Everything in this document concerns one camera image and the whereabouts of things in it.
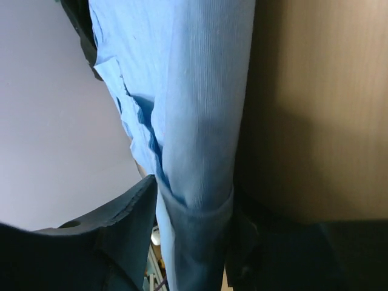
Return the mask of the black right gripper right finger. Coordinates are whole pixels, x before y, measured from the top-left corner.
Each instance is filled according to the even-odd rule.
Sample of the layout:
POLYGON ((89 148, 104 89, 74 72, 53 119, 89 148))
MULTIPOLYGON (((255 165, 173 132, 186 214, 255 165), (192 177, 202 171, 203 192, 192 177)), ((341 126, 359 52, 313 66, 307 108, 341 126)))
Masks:
POLYGON ((386 290, 387 221, 301 224, 236 188, 226 275, 235 290, 386 290))

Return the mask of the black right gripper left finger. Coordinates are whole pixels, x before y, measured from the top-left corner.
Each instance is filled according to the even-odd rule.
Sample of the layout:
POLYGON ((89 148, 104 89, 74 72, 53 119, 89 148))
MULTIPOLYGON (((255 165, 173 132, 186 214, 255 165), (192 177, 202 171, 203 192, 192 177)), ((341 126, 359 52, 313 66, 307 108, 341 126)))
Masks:
POLYGON ((155 220, 149 175, 58 228, 1 225, 2 290, 141 290, 155 220))

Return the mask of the light blue long sleeve shirt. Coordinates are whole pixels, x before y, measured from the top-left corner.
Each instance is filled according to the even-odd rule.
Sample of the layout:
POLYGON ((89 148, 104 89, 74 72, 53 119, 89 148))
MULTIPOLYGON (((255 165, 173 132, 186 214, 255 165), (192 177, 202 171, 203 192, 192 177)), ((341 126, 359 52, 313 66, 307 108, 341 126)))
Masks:
POLYGON ((219 290, 254 1, 90 1, 104 80, 156 177, 171 290, 219 290))

